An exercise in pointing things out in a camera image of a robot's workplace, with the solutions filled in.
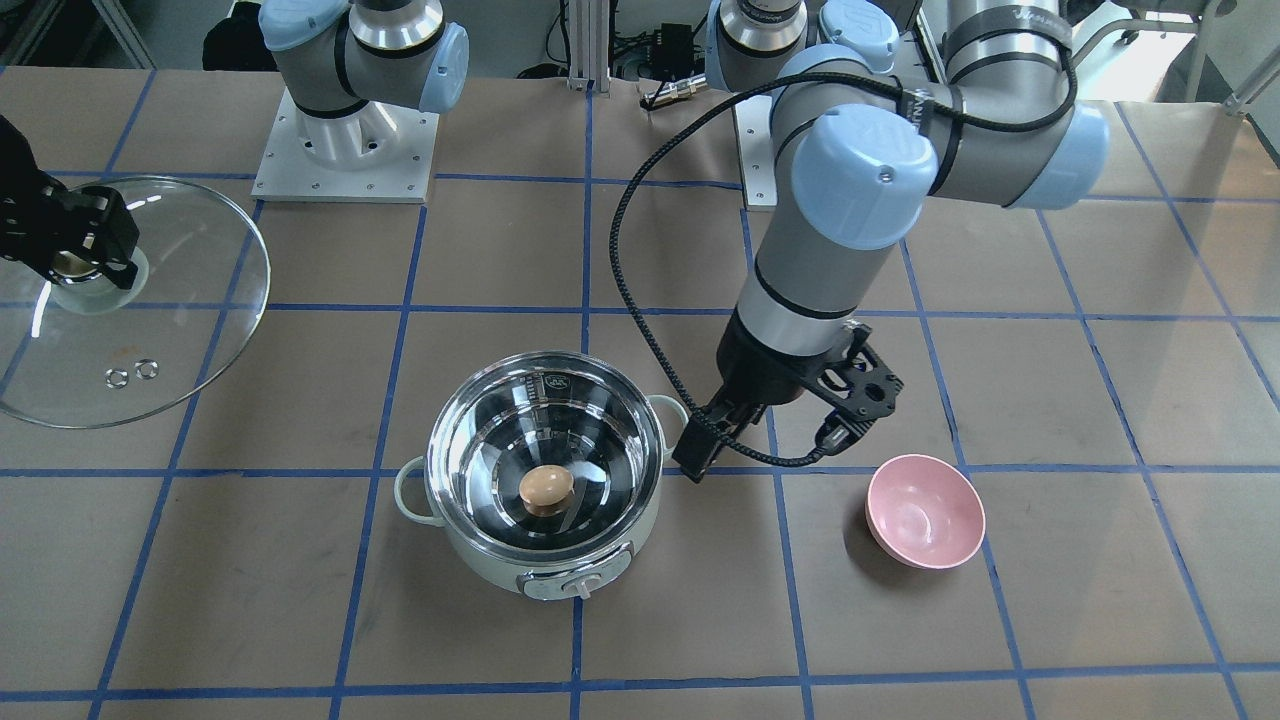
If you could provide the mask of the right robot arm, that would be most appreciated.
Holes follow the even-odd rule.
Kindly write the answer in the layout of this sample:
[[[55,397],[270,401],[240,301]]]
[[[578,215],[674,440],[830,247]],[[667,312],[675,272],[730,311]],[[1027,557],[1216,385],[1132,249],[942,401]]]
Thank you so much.
[[[285,92],[252,196],[421,202],[439,118],[468,73],[468,35],[438,1],[266,1],[265,49]],[[3,259],[55,287],[143,284],[141,223],[106,184],[69,190],[3,124]]]

